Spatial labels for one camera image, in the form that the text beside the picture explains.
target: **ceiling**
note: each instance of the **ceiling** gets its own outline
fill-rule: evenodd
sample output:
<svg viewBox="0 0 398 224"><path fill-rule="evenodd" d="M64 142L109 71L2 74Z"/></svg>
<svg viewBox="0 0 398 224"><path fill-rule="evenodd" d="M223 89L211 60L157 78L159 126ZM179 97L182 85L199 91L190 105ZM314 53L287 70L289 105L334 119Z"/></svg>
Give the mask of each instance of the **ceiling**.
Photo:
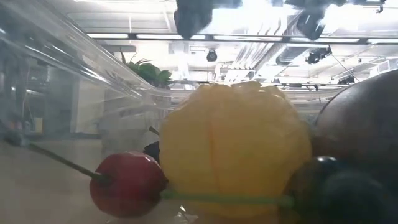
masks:
<svg viewBox="0 0 398 224"><path fill-rule="evenodd" d="M87 33L177 33L173 20L177 6L173 0L47 1ZM324 19L326 29L323 34L396 37L398 17L395 14L398 8L391 3L380 14L376 14L375 10L376 7L331 7ZM298 13L291 7L271 8L267 0L245 0L242 9L215 10L213 22L202 33L300 35L290 24ZM100 43L135 46L136 52L125 53L128 60L153 60L156 66L173 71L172 78L175 80L221 81L220 77L224 75L228 82L250 78L270 82L277 77L287 83L336 83L347 71L355 74L358 80L363 80L374 74L380 63L398 58L398 47L395 45L332 45L333 56L309 65L305 62L308 51L319 46L161 40L101 40ZM208 49L216 49L216 62L207 62ZM276 58L286 49L295 55L289 66L278 65ZM220 70L224 67L228 68L227 72ZM254 76L248 76L250 71L254 72Z"/></svg>

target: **floor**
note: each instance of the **floor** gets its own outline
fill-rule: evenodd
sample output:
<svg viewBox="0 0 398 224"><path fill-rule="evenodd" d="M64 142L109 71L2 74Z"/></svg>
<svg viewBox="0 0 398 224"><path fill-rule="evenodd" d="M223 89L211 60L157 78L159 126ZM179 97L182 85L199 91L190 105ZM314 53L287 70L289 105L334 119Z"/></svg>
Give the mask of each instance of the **floor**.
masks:
<svg viewBox="0 0 398 224"><path fill-rule="evenodd" d="M38 145L95 170L101 162L100 140L40 142ZM135 224L172 223L178 205L162 202L137 220L117 220L91 202L90 179L58 162L0 142L0 223Z"/></svg>

